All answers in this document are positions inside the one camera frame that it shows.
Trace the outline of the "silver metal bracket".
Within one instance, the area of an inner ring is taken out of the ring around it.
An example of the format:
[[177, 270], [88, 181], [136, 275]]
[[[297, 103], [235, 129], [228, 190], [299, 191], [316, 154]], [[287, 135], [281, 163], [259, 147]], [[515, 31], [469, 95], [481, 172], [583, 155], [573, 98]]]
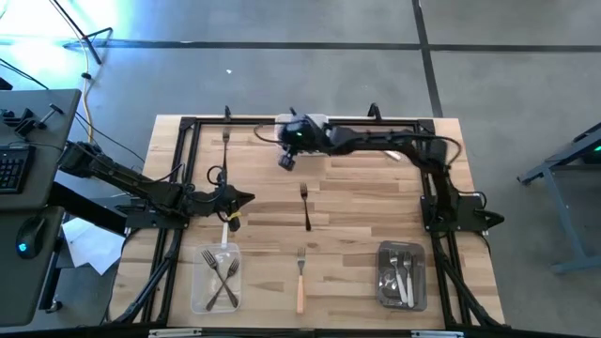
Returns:
[[150, 330], [147, 338], [194, 338], [202, 334], [203, 331], [198, 328], [164, 328]]
[[411, 338], [465, 338], [461, 331], [452, 330], [413, 330]]

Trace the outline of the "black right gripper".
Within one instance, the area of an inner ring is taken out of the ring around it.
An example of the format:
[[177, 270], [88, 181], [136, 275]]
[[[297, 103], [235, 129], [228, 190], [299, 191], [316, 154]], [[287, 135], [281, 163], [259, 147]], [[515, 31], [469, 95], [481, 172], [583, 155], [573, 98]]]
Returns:
[[280, 146], [283, 148], [278, 165], [291, 172], [296, 164], [298, 153], [328, 151], [331, 141], [325, 130], [308, 115], [299, 115], [293, 107], [289, 108], [291, 120], [280, 129]]

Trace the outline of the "dark grey translucent bin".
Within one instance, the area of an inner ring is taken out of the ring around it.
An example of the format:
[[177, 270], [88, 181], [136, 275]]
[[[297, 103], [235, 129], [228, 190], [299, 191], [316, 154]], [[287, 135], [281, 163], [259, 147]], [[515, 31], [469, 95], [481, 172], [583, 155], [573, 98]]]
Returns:
[[[400, 299], [398, 284], [395, 279], [394, 268], [389, 261], [389, 251], [398, 255], [399, 271], [407, 291], [406, 270], [403, 265], [404, 253], [412, 256], [411, 278], [413, 284], [413, 308]], [[413, 312], [423, 312], [427, 308], [427, 291], [425, 277], [425, 252], [420, 244], [399, 241], [382, 241], [377, 252], [377, 300], [391, 309], [400, 309]]]

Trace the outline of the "dark grey desk surface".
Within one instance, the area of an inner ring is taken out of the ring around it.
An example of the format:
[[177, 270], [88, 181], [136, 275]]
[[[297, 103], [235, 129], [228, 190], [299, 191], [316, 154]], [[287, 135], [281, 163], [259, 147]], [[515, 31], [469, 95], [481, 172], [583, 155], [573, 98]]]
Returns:
[[[23, 326], [31, 322], [54, 251], [64, 209], [47, 207], [42, 212], [0, 213], [0, 327]], [[39, 237], [41, 250], [31, 259], [18, 255], [18, 233], [30, 218], [45, 220]]]

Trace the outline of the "white plastic bin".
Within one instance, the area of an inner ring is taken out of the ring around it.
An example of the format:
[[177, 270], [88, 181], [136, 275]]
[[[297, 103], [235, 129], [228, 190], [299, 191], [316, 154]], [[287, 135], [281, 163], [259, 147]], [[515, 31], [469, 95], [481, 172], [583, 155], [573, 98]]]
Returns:
[[[326, 115], [322, 114], [301, 114], [299, 115], [308, 115], [310, 116], [317, 125], [322, 127], [323, 129], [329, 124], [329, 118]], [[280, 146], [280, 129], [281, 127], [288, 121], [291, 120], [292, 115], [289, 113], [287, 115], [280, 114], [276, 116], [275, 119], [275, 127], [274, 127], [274, 136], [276, 137], [276, 143]]]

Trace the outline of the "white paper sheet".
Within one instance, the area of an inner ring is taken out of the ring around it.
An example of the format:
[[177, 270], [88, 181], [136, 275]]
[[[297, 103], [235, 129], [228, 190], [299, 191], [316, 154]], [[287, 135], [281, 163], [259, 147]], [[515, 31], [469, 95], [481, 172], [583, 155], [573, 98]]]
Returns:
[[89, 264], [103, 275], [121, 256], [125, 238], [81, 219], [62, 225], [73, 265]]

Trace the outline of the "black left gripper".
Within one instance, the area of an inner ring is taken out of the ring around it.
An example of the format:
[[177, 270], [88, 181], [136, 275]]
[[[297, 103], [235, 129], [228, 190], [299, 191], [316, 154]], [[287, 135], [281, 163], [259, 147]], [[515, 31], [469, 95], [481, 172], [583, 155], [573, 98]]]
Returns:
[[[249, 192], [237, 190], [228, 183], [227, 172], [219, 174], [219, 182], [223, 185], [213, 192], [193, 193], [193, 215], [208, 217], [213, 213], [226, 213], [228, 229], [237, 232], [241, 227], [240, 209], [255, 199], [255, 195]], [[234, 200], [227, 205], [227, 200]]]

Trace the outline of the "black desk support beam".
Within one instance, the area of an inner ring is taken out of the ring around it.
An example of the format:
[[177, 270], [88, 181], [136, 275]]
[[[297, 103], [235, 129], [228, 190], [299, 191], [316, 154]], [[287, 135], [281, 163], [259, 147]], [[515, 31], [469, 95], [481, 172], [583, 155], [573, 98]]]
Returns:
[[126, 218], [124, 216], [87, 199], [58, 182], [53, 183], [47, 204], [62, 207], [68, 214], [93, 223], [112, 233], [125, 234]]

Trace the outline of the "grey desk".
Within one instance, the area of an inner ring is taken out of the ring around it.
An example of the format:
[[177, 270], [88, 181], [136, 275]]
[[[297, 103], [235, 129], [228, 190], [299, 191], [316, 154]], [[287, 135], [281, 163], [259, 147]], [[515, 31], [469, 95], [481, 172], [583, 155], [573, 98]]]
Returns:
[[78, 89], [0, 91], [0, 109], [11, 110], [16, 116], [29, 108], [42, 118], [50, 111], [51, 103], [64, 111], [46, 122], [46, 130], [33, 130], [26, 140], [17, 136], [0, 117], [0, 146], [30, 145], [36, 148], [23, 191], [0, 194], [0, 211], [35, 209], [46, 204], [81, 95]]

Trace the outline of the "black computer mouse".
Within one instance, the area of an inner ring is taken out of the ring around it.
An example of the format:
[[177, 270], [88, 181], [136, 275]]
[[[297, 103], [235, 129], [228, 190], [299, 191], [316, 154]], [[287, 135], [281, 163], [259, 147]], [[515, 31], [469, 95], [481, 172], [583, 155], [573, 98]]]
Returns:
[[43, 246], [43, 235], [46, 220], [43, 217], [36, 216], [27, 219], [16, 237], [17, 255], [22, 259], [33, 259], [41, 251]]

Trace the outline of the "clear plastic bin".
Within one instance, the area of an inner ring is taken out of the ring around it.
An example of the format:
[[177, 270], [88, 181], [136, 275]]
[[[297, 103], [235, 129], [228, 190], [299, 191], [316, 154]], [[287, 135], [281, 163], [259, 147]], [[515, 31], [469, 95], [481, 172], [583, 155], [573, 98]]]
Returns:
[[[208, 311], [206, 309], [207, 303], [220, 288], [222, 282], [203, 258], [202, 252], [204, 250], [209, 250], [215, 256], [220, 273], [224, 278], [232, 261], [235, 258], [239, 260], [237, 273], [227, 281], [229, 288], [239, 299], [239, 305], [236, 308], [232, 306], [225, 289], [223, 289], [212, 310]], [[235, 312], [241, 304], [241, 271], [242, 256], [237, 244], [228, 243], [226, 249], [222, 249], [221, 244], [204, 244], [198, 246], [193, 259], [192, 311], [199, 315]]]

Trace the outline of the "black desk clamp mount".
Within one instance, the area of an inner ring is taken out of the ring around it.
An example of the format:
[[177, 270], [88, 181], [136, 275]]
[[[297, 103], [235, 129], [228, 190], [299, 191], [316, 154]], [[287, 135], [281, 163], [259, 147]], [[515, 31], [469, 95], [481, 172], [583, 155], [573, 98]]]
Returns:
[[38, 118], [34, 112], [25, 108], [21, 116], [8, 109], [0, 109], [2, 122], [13, 129], [14, 133], [20, 138], [26, 140], [27, 135], [33, 130], [46, 130], [46, 122], [55, 114], [64, 114], [64, 111], [55, 104], [50, 104], [50, 111], [42, 118]]

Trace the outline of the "blue grey metal table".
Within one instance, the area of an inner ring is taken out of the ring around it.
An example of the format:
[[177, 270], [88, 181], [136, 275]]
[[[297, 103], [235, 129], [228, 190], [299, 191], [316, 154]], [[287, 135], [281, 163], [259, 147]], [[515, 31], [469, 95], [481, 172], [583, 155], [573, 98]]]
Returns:
[[537, 178], [542, 178], [558, 209], [560, 224], [570, 242], [574, 258], [565, 263], [552, 265], [551, 269], [557, 274], [601, 268], [601, 254], [586, 254], [581, 237], [572, 223], [570, 215], [572, 209], [562, 197], [555, 179], [557, 172], [574, 170], [601, 171], [601, 122], [577, 135], [565, 149], [516, 177], [516, 180], [523, 186], [528, 186]]

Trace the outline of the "orange-handled fork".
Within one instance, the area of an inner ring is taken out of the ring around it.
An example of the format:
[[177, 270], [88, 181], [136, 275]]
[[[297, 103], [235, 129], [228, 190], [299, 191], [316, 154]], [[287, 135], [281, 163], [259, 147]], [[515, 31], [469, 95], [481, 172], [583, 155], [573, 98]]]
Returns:
[[299, 268], [299, 279], [297, 288], [297, 314], [302, 315], [304, 313], [304, 283], [303, 283], [303, 269], [306, 261], [306, 251], [304, 247], [298, 249], [297, 264]]

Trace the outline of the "black keyboard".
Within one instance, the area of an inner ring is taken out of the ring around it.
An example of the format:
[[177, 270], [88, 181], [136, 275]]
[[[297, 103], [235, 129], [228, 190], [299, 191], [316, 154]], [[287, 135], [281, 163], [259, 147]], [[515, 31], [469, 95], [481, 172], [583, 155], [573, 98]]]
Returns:
[[0, 146], [0, 194], [18, 194], [23, 191], [33, 164], [34, 146]]

